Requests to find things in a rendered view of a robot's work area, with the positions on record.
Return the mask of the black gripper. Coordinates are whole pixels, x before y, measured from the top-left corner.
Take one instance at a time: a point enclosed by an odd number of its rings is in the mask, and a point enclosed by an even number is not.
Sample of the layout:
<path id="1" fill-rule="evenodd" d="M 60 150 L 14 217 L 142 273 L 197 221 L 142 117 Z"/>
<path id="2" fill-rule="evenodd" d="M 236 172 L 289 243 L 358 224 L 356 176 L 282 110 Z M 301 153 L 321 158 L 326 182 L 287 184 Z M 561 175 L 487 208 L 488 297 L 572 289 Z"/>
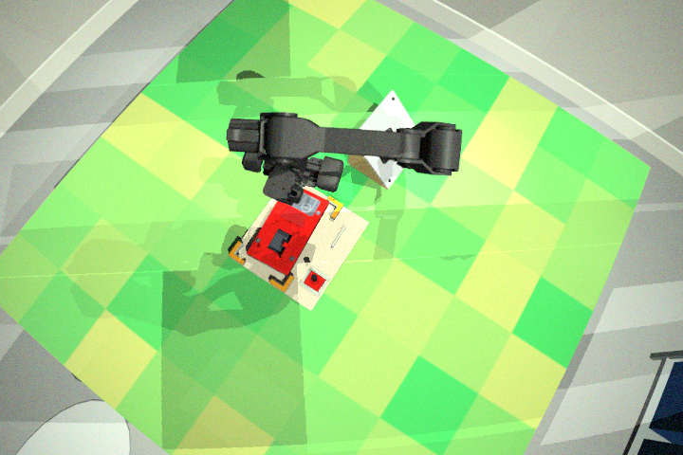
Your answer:
<path id="1" fill-rule="evenodd" d="M 258 160 L 257 153 L 244 153 L 242 164 L 245 171 L 260 173 L 263 161 L 263 175 L 269 176 L 272 165 L 266 165 L 265 160 Z M 319 188 L 324 191 L 335 192 L 338 189 L 344 163 L 342 159 L 325 155 L 322 158 L 312 156 L 306 159 L 297 159 L 295 163 L 289 164 L 287 168 L 300 169 L 304 175 L 302 186 Z"/>

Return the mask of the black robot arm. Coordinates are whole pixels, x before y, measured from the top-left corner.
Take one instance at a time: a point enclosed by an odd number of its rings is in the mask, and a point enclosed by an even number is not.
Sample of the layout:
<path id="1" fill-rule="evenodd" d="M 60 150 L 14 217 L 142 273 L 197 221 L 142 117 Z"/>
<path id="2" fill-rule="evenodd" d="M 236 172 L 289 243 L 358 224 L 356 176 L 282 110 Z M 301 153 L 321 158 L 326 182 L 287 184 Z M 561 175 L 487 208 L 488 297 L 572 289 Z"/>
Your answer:
<path id="1" fill-rule="evenodd" d="M 287 168 L 297 159 L 317 154 L 367 155 L 401 169 L 427 175 L 452 176 L 459 172 L 463 131 L 456 124 L 420 121 L 413 128 L 385 131 L 325 127 L 298 113 L 260 113 L 260 119 L 230 118 L 226 133 L 232 153 L 257 153 L 272 165 L 264 195 L 292 206 L 304 193 L 304 175 Z M 385 162 L 384 162 L 385 161 Z"/>

